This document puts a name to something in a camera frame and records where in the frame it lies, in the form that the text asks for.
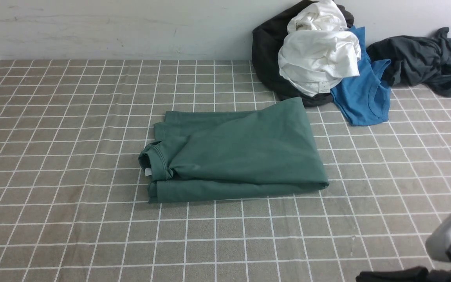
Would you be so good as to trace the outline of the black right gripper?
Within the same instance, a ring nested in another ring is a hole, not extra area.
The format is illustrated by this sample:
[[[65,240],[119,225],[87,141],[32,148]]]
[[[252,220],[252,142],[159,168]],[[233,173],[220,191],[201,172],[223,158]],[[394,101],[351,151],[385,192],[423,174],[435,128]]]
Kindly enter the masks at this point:
[[[355,280],[357,282],[451,282],[451,272],[417,266],[401,271],[362,271]]]

